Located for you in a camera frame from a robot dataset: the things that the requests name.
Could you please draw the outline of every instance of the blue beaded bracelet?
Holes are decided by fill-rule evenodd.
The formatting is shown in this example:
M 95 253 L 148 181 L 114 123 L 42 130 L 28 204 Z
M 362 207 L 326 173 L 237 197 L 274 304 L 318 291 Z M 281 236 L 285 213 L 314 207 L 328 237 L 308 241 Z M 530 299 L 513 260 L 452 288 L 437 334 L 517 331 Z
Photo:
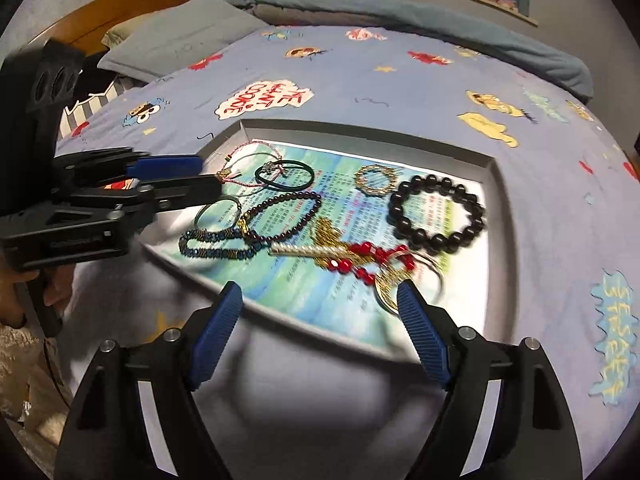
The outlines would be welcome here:
M 228 228 L 222 231 L 210 232 L 206 229 L 192 229 L 185 232 L 178 241 L 180 254 L 188 258 L 224 258 L 227 260 L 248 260 L 253 258 L 258 251 L 268 246 L 266 242 L 253 242 L 248 249 L 213 249 L 187 247 L 189 240 L 213 244 L 223 240 L 242 239 L 242 233 L 238 228 Z

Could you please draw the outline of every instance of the black hair tie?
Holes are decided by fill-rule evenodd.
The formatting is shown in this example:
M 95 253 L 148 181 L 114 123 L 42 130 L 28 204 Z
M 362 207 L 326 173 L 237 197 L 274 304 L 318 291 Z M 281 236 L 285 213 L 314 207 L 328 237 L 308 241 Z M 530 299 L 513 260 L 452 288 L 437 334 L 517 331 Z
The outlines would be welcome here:
M 261 175 L 261 173 L 271 172 L 275 170 L 276 166 L 283 166 L 284 164 L 289 164 L 290 166 L 295 166 L 296 168 L 305 170 L 310 176 L 309 182 L 307 182 L 306 184 L 301 184 L 300 186 L 286 186 L 285 184 L 279 184 L 277 182 L 274 182 L 273 180 L 267 180 Z M 316 174 L 314 173 L 314 170 L 313 168 L 311 168 L 311 166 L 308 166 L 304 162 L 299 162 L 297 160 L 269 161 L 264 165 L 262 165 L 257 170 L 255 170 L 256 182 L 260 182 L 261 184 L 264 184 L 267 189 L 274 189 L 277 191 L 302 191 L 303 189 L 306 189 L 307 187 L 313 184 L 315 177 L 316 177 Z
M 461 203 L 470 213 L 471 222 L 462 229 L 462 232 L 452 232 L 449 237 L 441 233 L 429 237 L 424 229 L 414 229 L 409 220 L 404 215 L 402 204 L 410 194 L 418 194 L 421 191 L 433 193 L 438 191 L 442 196 L 450 196 L 454 202 Z M 462 184 L 454 186 L 450 178 L 444 177 L 441 181 L 434 174 L 427 177 L 415 175 L 410 182 L 398 184 L 398 190 L 389 197 L 389 210 L 386 220 L 396 227 L 394 235 L 396 238 L 406 238 L 413 247 L 424 247 L 431 254 L 439 254 L 442 251 L 453 254 L 458 252 L 460 247 L 469 247 L 471 242 L 484 229 L 484 207 L 478 203 L 478 197 L 467 193 L 466 187 Z

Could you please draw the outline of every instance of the metal screw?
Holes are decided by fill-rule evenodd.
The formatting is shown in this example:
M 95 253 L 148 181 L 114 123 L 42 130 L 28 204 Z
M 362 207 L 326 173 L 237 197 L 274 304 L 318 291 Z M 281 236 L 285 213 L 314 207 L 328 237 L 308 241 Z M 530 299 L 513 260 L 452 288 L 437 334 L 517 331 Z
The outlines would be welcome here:
M 524 339 L 524 345 L 529 350 L 537 350 L 540 348 L 540 341 L 538 341 L 535 337 L 526 337 Z
M 124 211 L 117 209 L 114 211 L 110 211 L 107 213 L 107 218 L 109 220 L 119 220 L 124 216 Z
M 178 341 L 178 339 L 180 339 L 180 334 L 181 332 L 179 328 L 170 328 L 169 330 L 166 330 L 164 334 L 162 334 L 162 338 L 165 341 L 172 343 L 173 341 Z
M 462 339 L 466 339 L 467 341 L 471 341 L 476 338 L 476 331 L 470 326 L 461 326 L 458 330 L 458 335 Z
M 105 354 L 111 352 L 114 348 L 116 348 L 116 342 L 113 339 L 105 339 L 100 343 L 100 352 L 104 352 Z

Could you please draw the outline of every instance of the blue blanket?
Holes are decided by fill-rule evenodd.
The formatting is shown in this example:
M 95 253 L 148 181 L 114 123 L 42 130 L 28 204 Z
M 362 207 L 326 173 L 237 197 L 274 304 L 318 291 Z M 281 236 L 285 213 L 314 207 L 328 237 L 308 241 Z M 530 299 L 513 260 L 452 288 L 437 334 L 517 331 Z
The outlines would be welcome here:
M 348 12 L 383 18 L 396 26 L 415 27 L 425 36 L 468 46 L 519 66 L 571 92 L 582 102 L 593 98 L 593 81 L 587 66 L 544 43 L 495 23 L 431 4 L 402 0 L 226 0 L 246 9 L 267 4 L 284 9 Z

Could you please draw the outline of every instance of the striped fabric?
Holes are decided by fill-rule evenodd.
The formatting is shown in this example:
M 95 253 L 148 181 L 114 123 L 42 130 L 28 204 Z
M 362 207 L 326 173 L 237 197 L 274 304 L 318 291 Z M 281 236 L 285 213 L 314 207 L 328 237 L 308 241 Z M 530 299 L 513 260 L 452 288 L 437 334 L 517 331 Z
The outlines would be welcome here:
M 71 135 L 78 126 L 89 120 L 89 117 L 100 110 L 105 104 L 113 101 L 116 97 L 124 94 L 124 92 L 134 86 L 137 86 L 137 81 L 129 77 L 118 76 L 104 92 L 100 94 L 89 94 L 90 97 L 86 101 L 77 102 L 71 110 L 65 108 L 60 119 L 58 140 Z

